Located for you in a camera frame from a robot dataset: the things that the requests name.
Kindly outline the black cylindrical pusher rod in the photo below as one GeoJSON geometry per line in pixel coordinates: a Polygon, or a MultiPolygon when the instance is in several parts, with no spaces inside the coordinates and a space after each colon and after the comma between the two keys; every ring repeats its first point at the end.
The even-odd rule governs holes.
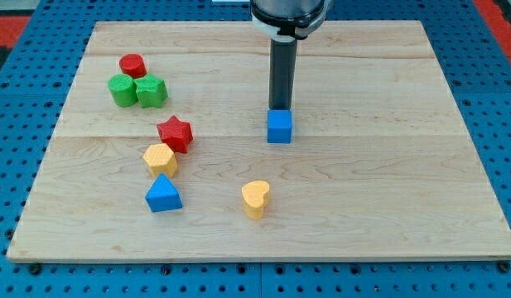
{"type": "Polygon", "coordinates": [[[270,109],[289,110],[292,106],[296,49],[296,40],[291,42],[271,41],[268,97],[270,109]]]}

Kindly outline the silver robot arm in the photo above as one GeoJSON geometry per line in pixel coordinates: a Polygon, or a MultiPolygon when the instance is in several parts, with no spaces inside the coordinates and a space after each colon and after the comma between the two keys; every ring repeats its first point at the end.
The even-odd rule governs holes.
{"type": "Polygon", "coordinates": [[[297,43],[325,21],[332,0],[251,0],[253,24],[271,39],[268,107],[292,106],[297,43]]]}

